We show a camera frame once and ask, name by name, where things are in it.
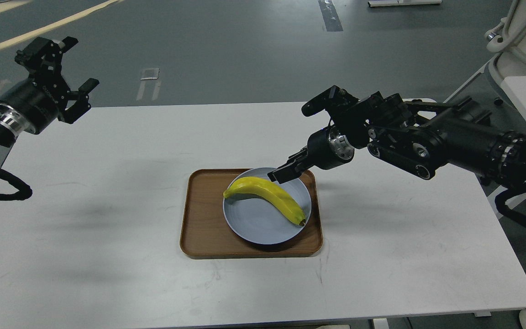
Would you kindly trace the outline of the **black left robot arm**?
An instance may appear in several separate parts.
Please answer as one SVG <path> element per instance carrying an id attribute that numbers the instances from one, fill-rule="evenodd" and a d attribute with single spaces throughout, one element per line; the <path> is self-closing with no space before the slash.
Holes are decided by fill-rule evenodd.
<path id="1" fill-rule="evenodd" d="M 21 133 L 38 135 L 55 120 L 73 124 L 90 110 L 90 92 L 100 82 L 90 78 L 72 90 L 61 73 L 64 54 L 77 43 L 71 36 L 60 41 L 36 37 L 17 51 L 15 62 L 28 77 L 0 97 L 0 148 L 11 149 Z M 30 198 L 32 188 L 2 163 L 0 202 Z"/>

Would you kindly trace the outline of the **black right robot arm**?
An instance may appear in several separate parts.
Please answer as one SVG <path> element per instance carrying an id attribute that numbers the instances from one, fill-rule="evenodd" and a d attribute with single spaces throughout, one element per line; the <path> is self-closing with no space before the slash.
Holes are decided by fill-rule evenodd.
<path id="1" fill-rule="evenodd" d="M 490 111 L 470 108 L 469 102 L 404 101 L 380 92 L 360 100 L 334 85 L 301 107 L 305 117 L 326 111 L 331 123 L 268 177 L 286 183 L 313 166 L 330 170 L 363 148 L 424 180 L 450 163 L 478 175 L 484 185 L 503 186 L 494 200 L 497 211 L 526 227 L 526 134 L 492 127 Z"/>

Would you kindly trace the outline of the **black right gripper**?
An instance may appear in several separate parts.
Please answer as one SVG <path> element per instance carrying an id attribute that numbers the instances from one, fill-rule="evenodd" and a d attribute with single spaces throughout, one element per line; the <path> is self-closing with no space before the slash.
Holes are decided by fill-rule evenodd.
<path id="1" fill-rule="evenodd" d="M 337 128 L 324 128 L 313 133 L 302 150 L 303 153 L 289 156 L 284 165 L 270 171 L 270 181 L 283 184 L 298 179 L 313 166 L 330 170 L 351 162 L 355 154 L 355 148 Z"/>

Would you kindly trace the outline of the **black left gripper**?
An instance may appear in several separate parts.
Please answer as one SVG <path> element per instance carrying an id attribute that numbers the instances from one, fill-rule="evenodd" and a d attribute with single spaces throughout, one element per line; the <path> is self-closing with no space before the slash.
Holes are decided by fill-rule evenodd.
<path id="1" fill-rule="evenodd" d="M 0 99 L 0 125 L 13 135 L 42 133 L 55 120 L 73 124 L 90 108 L 89 94 L 100 82 L 89 78 L 71 91 L 62 76 L 62 58 L 79 40 L 67 36 L 59 42 L 36 37 L 16 51 L 15 62 L 28 72 Z M 67 107 L 68 101 L 74 101 Z"/>

